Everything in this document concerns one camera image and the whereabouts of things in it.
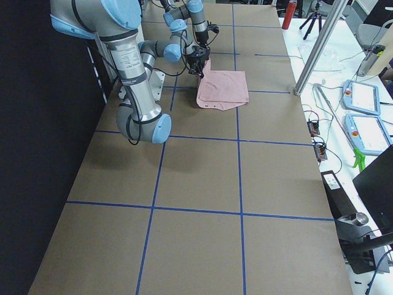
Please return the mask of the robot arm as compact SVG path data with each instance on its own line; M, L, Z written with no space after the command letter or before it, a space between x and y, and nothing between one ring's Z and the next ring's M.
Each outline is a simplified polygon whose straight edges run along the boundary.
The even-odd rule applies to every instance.
M174 1L161 0L165 13L163 15L167 26L177 19L191 19L195 39L199 46L208 48L208 21L205 18L203 2L200 0L187 1L181 6L175 6Z
M170 62L183 60L189 73L203 77L209 58L208 31L202 1L174 6L162 1L164 19L171 36L163 41L137 42L142 20L139 1L51 1L53 28L83 39L99 37L109 49L125 88L117 125L132 144L147 141L164 143L171 132L171 118L156 102L150 77L157 58Z

